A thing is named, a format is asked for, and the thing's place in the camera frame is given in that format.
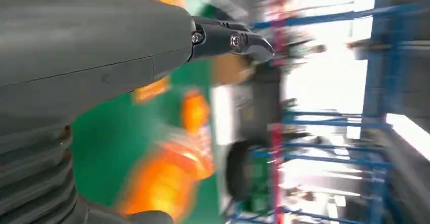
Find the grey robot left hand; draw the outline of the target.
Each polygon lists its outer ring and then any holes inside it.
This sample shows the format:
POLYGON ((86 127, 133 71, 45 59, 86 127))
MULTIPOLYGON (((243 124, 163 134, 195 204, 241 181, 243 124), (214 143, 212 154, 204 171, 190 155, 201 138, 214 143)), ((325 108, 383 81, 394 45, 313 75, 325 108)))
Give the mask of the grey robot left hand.
POLYGON ((93 107, 225 53, 273 58, 244 25, 157 0, 1 0, 1 223, 172 223, 126 219, 83 199, 71 122, 93 107))

